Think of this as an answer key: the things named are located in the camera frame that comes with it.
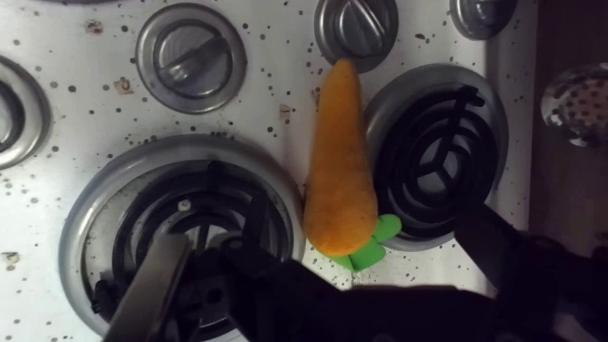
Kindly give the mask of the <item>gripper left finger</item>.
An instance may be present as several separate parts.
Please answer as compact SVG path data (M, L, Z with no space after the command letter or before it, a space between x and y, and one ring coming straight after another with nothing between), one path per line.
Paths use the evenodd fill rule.
M153 342L166 321L191 256L187 236L160 236L122 298L105 342Z

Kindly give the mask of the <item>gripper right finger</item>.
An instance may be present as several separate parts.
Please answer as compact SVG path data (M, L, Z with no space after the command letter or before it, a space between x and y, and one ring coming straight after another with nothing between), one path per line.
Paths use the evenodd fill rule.
M582 256L559 241L514 228L485 203L466 205L455 237L495 285L491 336L553 342L559 313L599 342L608 334L607 256Z

